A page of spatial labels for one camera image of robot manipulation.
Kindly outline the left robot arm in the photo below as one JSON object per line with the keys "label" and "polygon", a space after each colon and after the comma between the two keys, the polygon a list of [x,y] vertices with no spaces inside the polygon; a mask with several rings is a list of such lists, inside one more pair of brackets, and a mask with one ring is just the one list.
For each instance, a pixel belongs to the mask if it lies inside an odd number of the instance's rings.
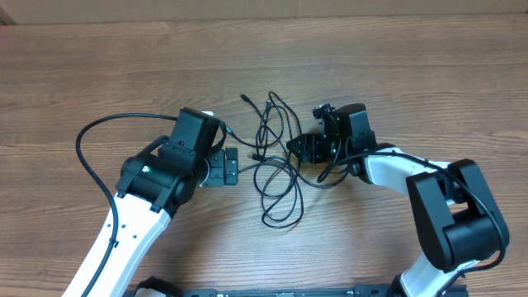
{"label": "left robot arm", "polygon": [[174,118],[170,135],[162,135],[128,158],[111,194],[92,176],[110,202],[105,223],[64,292],[67,296],[182,296],[183,291],[157,277],[130,289],[130,281],[158,236],[196,188],[234,186],[238,151],[215,138],[230,128],[213,113],[188,107]]}

